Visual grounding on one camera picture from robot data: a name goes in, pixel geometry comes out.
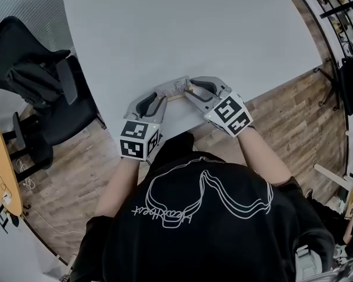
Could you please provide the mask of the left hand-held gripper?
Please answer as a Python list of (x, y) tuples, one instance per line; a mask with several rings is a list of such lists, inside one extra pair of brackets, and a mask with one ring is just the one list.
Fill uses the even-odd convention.
[(129, 118), (130, 114), (134, 114), (141, 119), (125, 119), (119, 137), (121, 157), (146, 161), (158, 146), (168, 99), (163, 96), (155, 105), (156, 98), (157, 93), (150, 91), (129, 104), (125, 117)]

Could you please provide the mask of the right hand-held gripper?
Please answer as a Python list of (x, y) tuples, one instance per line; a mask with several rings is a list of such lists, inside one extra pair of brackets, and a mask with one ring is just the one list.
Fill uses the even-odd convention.
[(203, 89), (186, 90), (185, 97), (206, 114), (205, 120), (216, 128), (236, 137), (253, 122), (244, 101), (235, 91), (218, 99), (217, 95), (228, 87), (220, 78), (200, 76), (190, 82)]

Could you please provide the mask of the person's right forearm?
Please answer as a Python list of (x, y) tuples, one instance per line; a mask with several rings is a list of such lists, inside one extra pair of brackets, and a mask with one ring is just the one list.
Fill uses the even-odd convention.
[(286, 164), (255, 129), (246, 127), (237, 139), (247, 166), (268, 183), (280, 186), (292, 177)]

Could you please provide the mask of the person's left forearm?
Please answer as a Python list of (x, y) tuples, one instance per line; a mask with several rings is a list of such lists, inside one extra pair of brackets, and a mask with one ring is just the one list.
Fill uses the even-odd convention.
[(95, 216), (114, 218), (125, 199), (138, 183), (140, 161), (123, 158), (107, 184), (95, 209)]

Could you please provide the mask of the person's black trousers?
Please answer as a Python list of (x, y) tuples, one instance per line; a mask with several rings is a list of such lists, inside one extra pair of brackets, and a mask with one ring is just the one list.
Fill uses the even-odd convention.
[(157, 157), (178, 159), (193, 152), (194, 136), (192, 133), (184, 132), (168, 139), (157, 153)]

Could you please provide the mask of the black backpack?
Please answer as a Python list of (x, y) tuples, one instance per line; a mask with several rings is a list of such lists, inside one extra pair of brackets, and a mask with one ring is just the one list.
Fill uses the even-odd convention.
[(34, 108), (50, 108), (63, 93), (60, 81), (35, 63), (17, 63), (6, 74), (6, 84)]

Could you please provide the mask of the person's black printed t-shirt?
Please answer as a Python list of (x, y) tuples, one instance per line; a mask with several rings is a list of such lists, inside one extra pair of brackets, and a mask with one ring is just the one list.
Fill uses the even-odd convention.
[(335, 242), (295, 179), (275, 187), (204, 152), (150, 170), (113, 217), (87, 222), (71, 282), (295, 282)]

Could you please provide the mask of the black hanging bag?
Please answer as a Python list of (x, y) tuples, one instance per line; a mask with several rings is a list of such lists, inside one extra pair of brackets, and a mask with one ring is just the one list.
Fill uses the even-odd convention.
[(340, 94), (344, 104), (345, 113), (353, 114), (353, 56), (342, 59), (340, 68)]

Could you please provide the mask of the black office chair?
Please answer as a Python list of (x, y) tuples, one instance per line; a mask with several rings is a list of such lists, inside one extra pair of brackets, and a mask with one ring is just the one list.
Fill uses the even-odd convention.
[(51, 166), (53, 147), (72, 138), (94, 120), (105, 123), (89, 90), (76, 56), (69, 50), (50, 51), (37, 40), (25, 24), (14, 16), (0, 22), (0, 89), (14, 92), (5, 82), (7, 72), (17, 63), (35, 63), (47, 69), (59, 81), (62, 95), (50, 108), (32, 106), (33, 114), (20, 120), (14, 114), (15, 131), (24, 147), (12, 159), (29, 154), (41, 169)]

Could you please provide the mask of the white table leg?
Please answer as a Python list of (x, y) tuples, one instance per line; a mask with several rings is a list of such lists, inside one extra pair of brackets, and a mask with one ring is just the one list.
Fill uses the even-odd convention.
[(345, 190), (350, 191), (353, 187), (353, 181), (345, 179), (346, 176), (340, 177), (337, 174), (331, 172), (330, 170), (324, 168), (323, 166), (319, 164), (314, 164), (314, 169), (319, 172), (320, 174), (323, 174), (325, 177), (329, 178), (330, 180), (334, 181), (336, 184), (339, 186), (343, 187)]

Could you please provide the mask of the grey bag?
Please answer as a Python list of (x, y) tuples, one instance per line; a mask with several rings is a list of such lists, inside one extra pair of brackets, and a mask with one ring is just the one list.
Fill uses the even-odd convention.
[(334, 263), (337, 265), (323, 272), (320, 256), (308, 246), (297, 250), (295, 255), (295, 282), (353, 282), (353, 258), (349, 258), (346, 246), (335, 246)]

